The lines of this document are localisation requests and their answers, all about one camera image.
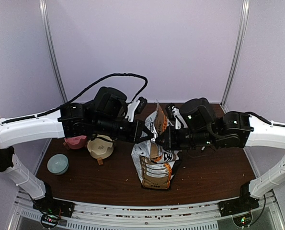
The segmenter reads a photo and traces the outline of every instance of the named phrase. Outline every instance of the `cream-colored bowl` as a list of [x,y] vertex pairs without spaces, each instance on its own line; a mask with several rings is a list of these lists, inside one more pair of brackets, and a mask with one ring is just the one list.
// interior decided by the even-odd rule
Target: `cream-colored bowl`
[[[98,137],[102,137],[102,138],[105,138],[109,141],[112,141],[110,137],[105,136],[105,135],[98,135]],[[112,152],[114,150],[114,144],[113,144],[113,142],[107,142],[105,140],[96,138],[94,140],[88,141],[87,149],[93,158],[105,159],[112,154]]]

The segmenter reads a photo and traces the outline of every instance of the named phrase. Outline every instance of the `white wall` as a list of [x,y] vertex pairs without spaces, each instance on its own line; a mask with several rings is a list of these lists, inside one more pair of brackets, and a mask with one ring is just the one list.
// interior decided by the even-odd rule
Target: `white wall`
[[[285,122],[285,1],[250,1],[248,28],[227,108]],[[285,150],[263,147],[249,151],[261,174],[285,154]],[[275,194],[285,219],[285,183]]]
[[[38,1],[0,0],[0,115],[41,112],[62,103],[51,67]],[[34,171],[45,140],[15,146]],[[17,188],[0,173],[0,230]]]
[[[106,74],[133,72],[148,77],[142,95],[149,102],[202,96],[220,102],[241,8],[241,0],[48,0],[68,98]],[[143,82],[127,78],[104,84],[132,99]],[[98,88],[79,101],[91,100]]]

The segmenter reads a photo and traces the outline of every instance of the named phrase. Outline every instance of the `white plastic piece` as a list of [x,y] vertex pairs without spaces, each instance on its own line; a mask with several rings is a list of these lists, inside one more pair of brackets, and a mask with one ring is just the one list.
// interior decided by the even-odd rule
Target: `white plastic piece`
[[181,129],[182,124],[184,128],[187,128],[187,124],[184,121],[182,115],[180,114],[180,110],[176,108],[175,106],[172,107],[172,112],[175,117],[175,129]]
[[15,154],[13,154],[12,163],[13,167],[9,167],[3,173],[12,179],[17,186],[24,189],[32,199],[38,200],[45,197],[46,187],[43,181],[30,173]]
[[[60,110],[46,116],[0,125],[0,149],[32,140],[63,138],[62,123],[58,122]],[[1,118],[0,122],[9,119]]]
[[251,197],[260,199],[274,187],[285,181],[285,156],[264,175],[250,181],[249,192]]
[[127,106],[127,114],[125,116],[125,119],[128,119],[129,122],[133,122],[134,118],[135,118],[135,111],[137,109],[137,107],[140,104],[140,100],[137,100],[135,102],[132,102],[130,104],[128,104]]
[[285,149],[285,127],[272,126],[252,116],[250,126],[254,131],[250,133],[246,146],[268,146]]

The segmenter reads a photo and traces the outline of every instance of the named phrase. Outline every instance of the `wooden table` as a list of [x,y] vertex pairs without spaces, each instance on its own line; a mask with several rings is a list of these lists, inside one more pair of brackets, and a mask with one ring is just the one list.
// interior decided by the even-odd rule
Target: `wooden table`
[[[222,116],[220,106],[213,106]],[[138,118],[145,119],[155,107],[148,104]],[[55,197],[67,200],[125,206],[192,204],[239,196],[240,186],[255,178],[243,149],[206,148],[182,153],[169,190],[144,189],[131,157],[133,144],[118,142],[113,154],[99,166],[87,149],[66,150],[62,143],[62,139],[52,140],[37,177],[52,186]],[[65,154],[70,163],[60,176],[46,168],[48,160],[58,153]]]

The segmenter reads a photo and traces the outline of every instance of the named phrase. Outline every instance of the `vertical metal pole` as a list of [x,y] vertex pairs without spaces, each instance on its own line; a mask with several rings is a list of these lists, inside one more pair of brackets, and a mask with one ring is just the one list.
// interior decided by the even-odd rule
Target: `vertical metal pole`
[[243,39],[244,39],[246,29],[247,29],[247,23],[248,23],[248,17],[249,17],[249,4],[250,4],[250,0],[243,0],[238,37],[237,37],[237,41],[236,41],[236,47],[235,47],[232,65],[231,65],[231,68],[229,71],[228,82],[227,82],[227,85],[225,87],[225,91],[224,91],[223,98],[221,101],[222,107],[224,107],[226,105],[226,102],[228,99],[228,94],[230,92],[230,88],[231,88],[231,85],[233,83],[236,68],[238,65],[238,61],[239,61],[239,57],[240,57],[240,50],[241,50]]
[[45,32],[46,32],[46,40],[47,40],[47,45],[48,45],[49,52],[50,52],[50,59],[51,59],[54,75],[57,81],[59,93],[62,97],[63,102],[65,103],[68,101],[68,99],[67,99],[64,85],[61,80],[61,76],[60,76],[60,72],[59,72],[59,68],[58,68],[58,64],[56,60],[56,55],[54,51],[53,39],[51,35],[50,24],[48,20],[47,9],[46,9],[46,0],[39,0],[39,4],[40,4],[40,12],[42,16],[42,21],[43,21],[43,25],[44,25]]

